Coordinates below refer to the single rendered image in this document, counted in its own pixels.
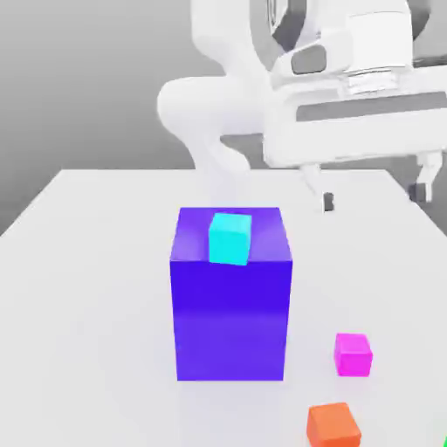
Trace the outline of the small cyan cube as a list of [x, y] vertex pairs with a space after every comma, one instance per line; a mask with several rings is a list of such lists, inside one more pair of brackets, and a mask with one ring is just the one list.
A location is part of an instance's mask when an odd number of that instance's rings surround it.
[[217, 212], [209, 227], [209, 261], [247, 265], [251, 249], [250, 215]]

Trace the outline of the small orange cube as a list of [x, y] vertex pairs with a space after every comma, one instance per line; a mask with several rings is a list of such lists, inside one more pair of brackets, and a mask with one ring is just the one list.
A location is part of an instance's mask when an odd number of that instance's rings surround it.
[[306, 434], [311, 447], [360, 447], [361, 431], [345, 402], [312, 406]]

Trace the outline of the large purple box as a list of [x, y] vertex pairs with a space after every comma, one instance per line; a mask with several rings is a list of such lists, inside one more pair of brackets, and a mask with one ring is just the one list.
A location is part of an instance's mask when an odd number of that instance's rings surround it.
[[216, 208], [182, 207], [169, 260], [180, 381], [280, 381], [292, 254], [277, 208], [232, 208], [251, 216], [244, 266], [209, 261]]

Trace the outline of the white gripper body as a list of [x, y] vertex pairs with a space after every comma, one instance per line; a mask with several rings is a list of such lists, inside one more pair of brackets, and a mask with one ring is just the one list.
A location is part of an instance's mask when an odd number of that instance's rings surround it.
[[403, 74], [396, 89], [352, 94], [347, 82], [284, 86], [265, 117], [263, 155], [272, 168], [447, 151], [447, 65]]

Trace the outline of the small magenta cube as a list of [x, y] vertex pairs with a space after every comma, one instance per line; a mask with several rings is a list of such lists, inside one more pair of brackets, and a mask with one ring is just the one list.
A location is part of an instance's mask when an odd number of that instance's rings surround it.
[[337, 333], [334, 362], [339, 376], [368, 377], [373, 352], [365, 334]]

